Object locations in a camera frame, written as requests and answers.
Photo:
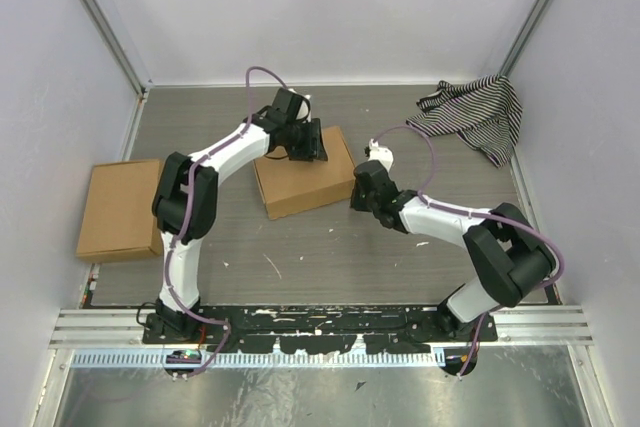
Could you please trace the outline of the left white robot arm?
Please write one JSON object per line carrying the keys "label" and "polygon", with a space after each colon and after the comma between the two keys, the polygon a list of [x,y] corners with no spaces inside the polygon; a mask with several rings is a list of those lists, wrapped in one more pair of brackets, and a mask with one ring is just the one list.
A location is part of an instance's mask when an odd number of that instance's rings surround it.
{"label": "left white robot arm", "polygon": [[216,219],[219,187],[277,147],[284,148],[293,161],[328,159],[318,118],[277,123],[257,115],[201,151],[175,152],[166,159],[152,202],[164,248],[155,316],[176,342],[194,341],[205,322],[197,313],[198,267],[203,238]]}

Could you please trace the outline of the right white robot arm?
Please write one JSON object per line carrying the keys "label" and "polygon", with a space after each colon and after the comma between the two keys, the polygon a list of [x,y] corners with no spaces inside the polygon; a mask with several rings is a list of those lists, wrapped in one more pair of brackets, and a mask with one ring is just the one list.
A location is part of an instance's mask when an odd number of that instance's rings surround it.
{"label": "right white robot arm", "polygon": [[513,204],[472,209],[400,190],[387,169],[368,161],[354,170],[350,207],[371,213],[385,228],[433,237],[466,250],[475,276],[437,307],[435,323],[451,341],[471,334],[476,320],[500,307],[517,306],[550,279],[559,259]]}

